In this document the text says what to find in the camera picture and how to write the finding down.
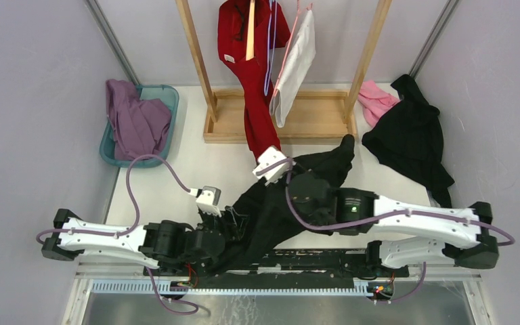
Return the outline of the white garment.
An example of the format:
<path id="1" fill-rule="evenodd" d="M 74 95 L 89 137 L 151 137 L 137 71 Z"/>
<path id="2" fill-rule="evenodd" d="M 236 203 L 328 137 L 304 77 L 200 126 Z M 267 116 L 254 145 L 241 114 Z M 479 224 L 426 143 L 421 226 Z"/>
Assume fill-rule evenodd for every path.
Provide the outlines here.
<path id="1" fill-rule="evenodd" d="M 269 104 L 270 114 L 279 128 L 285 126 L 286 118 L 316 56 L 313 10 L 303 12 L 292 41 L 276 96 L 272 97 Z"/>

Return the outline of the wooden hanger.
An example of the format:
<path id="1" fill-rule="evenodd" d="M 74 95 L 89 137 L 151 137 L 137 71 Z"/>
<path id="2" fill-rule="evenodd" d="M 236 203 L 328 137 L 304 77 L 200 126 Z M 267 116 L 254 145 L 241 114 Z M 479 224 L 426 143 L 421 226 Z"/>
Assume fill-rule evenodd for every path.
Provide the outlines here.
<path id="1" fill-rule="evenodd" d="M 255 57 L 255 7 L 256 1 L 250 0 L 246 30 L 246 61 L 250 61 Z"/>

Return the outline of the red skirt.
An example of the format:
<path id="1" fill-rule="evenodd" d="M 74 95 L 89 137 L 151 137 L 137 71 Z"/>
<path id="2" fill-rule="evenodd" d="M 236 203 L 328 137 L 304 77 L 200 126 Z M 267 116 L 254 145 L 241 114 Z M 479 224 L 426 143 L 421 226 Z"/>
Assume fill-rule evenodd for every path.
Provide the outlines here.
<path id="1" fill-rule="evenodd" d="M 250 1 L 225 1 L 219 7 L 217 51 L 219 59 L 232 71 L 244 91 L 244 130 L 249 150 L 258 158 L 270 146 L 280 149 L 269 103 L 274 91 L 269 85 L 268 96 L 263 94 L 266 70 L 268 1 L 256 1 L 255 57 L 245 60 L 246 30 Z M 283 48 L 290 38 L 290 27 L 278 4 L 276 48 Z"/>

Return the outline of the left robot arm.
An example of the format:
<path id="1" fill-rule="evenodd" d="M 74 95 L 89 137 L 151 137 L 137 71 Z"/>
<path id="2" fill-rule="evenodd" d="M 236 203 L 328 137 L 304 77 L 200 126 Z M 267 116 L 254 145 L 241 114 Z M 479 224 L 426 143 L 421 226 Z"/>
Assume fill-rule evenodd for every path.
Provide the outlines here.
<path id="1" fill-rule="evenodd" d="M 218 261 L 228 244 L 241 237 L 234 221 L 206 213 L 200 217 L 197 226 L 164 220 L 125 227 L 89 223 L 68 209 L 59 209 L 53 228 L 38 233 L 36 240 L 48 259 L 109 257 L 175 276 L 187 263 Z"/>

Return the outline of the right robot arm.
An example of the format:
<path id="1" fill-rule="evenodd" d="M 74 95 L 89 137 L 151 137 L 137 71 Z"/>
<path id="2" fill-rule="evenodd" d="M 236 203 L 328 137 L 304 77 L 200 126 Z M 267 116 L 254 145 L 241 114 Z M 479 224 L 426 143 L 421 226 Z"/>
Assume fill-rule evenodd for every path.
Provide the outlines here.
<path id="1" fill-rule="evenodd" d="M 368 243 L 364 268 L 372 276 L 422 262 L 492 269 L 499 260 L 487 202 L 463 209 L 426 207 L 357 188 L 334 188 L 314 173 L 288 176 L 285 197 L 292 215 L 313 232 L 403 234 L 401 240 Z"/>

